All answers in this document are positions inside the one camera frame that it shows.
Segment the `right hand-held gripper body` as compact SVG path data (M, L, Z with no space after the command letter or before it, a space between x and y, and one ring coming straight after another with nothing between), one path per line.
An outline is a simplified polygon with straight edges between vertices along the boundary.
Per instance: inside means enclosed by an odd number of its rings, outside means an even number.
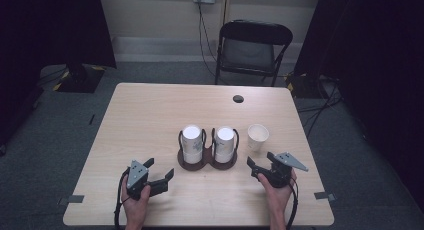
M293 168L305 172L309 171L308 167L306 167L289 152L274 155L277 162L271 162L271 168L265 170L264 173L265 177L274 188L282 188L290 183L292 178L291 172Z

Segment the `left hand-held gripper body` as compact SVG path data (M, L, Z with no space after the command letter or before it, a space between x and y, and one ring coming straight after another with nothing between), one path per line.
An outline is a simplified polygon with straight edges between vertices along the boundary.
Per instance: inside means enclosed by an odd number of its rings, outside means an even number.
M126 183L127 195L136 201L149 197L147 180L149 169L142 163L133 160L131 162Z

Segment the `person's right hand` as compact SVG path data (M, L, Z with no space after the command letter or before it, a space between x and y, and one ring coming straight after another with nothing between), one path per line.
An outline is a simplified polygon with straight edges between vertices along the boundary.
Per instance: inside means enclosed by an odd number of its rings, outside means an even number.
M284 225L285 209L292 193L291 188L289 186L274 188L262 173L258 174L258 179L265 189L270 214L270 224Z

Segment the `person's left hand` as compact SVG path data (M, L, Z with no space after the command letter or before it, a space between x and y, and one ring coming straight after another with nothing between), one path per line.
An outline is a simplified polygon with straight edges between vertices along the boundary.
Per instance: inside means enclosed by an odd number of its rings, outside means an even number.
M127 194L126 186L123 186L121 200L123 201L126 215L127 230L141 230L147 215L147 206L150 198L151 187L146 186L140 192L140 199L134 200Z

